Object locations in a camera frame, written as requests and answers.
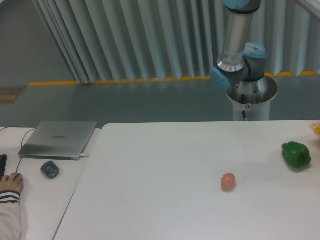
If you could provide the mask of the person's hand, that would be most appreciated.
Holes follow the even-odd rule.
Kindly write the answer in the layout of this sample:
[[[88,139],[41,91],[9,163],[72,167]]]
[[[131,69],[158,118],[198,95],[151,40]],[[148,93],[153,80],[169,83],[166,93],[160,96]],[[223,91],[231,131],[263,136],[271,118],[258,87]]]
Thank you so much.
[[[4,175],[0,181],[0,192],[15,192],[20,194],[24,186],[23,176],[16,177],[17,172]]]

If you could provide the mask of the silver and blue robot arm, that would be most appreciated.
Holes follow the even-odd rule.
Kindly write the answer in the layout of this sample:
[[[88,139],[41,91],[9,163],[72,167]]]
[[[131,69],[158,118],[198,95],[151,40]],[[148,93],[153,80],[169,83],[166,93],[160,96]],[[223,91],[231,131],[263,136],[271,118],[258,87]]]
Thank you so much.
[[[242,81],[257,81],[264,74],[266,49],[263,45],[246,42],[255,12],[261,6],[260,0],[225,0],[228,19],[224,44],[210,70],[212,82],[221,90],[228,91]]]

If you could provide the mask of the white striped sleeve forearm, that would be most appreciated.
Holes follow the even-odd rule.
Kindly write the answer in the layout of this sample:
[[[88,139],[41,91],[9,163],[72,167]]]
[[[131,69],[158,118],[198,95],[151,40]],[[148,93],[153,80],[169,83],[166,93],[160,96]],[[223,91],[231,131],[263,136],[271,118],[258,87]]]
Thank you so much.
[[[0,239],[19,240],[21,232],[20,194],[16,191],[1,191]]]

